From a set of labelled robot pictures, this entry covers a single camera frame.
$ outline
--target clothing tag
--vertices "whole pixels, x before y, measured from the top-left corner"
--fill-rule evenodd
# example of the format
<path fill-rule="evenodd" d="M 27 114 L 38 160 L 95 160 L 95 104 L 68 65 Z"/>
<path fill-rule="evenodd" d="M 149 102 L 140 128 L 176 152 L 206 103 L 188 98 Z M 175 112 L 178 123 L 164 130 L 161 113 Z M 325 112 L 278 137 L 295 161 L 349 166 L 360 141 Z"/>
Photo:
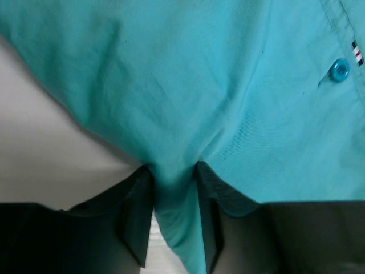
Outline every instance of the clothing tag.
<path fill-rule="evenodd" d="M 361 51 L 360 51 L 359 46 L 356 41 L 353 41 L 352 48 L 354 49 L 353 52 L 354 52 L 356 61 L 357 61 L 358 65 L 361 66 L 364 63 L 364 58 L 363 58 L 363 55 L 361 54 Z"/>

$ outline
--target blue button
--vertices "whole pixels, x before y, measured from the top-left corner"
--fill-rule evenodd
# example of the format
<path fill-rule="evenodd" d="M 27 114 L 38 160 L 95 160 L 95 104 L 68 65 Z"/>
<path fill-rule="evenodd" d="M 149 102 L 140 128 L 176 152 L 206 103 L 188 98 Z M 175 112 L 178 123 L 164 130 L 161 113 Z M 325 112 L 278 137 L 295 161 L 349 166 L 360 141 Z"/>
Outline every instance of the blue button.
<path fill-rule="evenodd" d="M 338 59 L 330 69 L 331 79 L 335 82 L 343 82 L 350 74 L 350 63 L 346 59 Z"/>

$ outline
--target turquoise fabric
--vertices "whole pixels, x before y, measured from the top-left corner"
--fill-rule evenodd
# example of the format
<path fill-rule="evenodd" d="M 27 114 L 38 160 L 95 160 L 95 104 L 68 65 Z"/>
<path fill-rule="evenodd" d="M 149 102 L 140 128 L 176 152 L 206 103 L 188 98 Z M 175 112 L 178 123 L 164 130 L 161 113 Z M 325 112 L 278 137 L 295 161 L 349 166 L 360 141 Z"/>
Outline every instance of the turquoise fabric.
<path fill-rule="evenodd" d="M 149 164 L 206 272 L 192 170 L 258 202 L 365 198 L 363 0 L 0 0 L 0 33 L 86 129 Z M 342 83 L 328 71 L 351 64 Z"/>

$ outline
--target white table surface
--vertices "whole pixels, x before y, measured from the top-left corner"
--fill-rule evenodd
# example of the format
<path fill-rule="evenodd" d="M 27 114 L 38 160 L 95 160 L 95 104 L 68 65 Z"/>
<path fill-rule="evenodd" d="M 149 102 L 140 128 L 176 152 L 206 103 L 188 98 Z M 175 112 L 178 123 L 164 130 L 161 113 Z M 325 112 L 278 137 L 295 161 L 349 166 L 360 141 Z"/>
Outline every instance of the white table surface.
<path fill-rule="evenodd" d="M 69 209 L 125 179 L 139 163 L 81 130 L 0 37 L 0 202 Z M 152 220 L 143 274 L 186 273 Z"/>

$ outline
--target teal shirt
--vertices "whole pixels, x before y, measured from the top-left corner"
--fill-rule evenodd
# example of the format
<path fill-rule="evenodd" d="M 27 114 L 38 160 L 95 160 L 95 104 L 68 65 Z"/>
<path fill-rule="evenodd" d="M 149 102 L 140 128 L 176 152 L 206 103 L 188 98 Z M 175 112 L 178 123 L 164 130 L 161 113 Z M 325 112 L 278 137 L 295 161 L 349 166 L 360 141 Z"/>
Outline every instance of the teal shirt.
<path fill-rule="evenodd" d="M 365 199 L 364 13 L 363 0 L 0 0 L 0 33 L 83 127 L 149 164 L 163 236 L 203 274 L 199 160 L 262 203 Z"/>

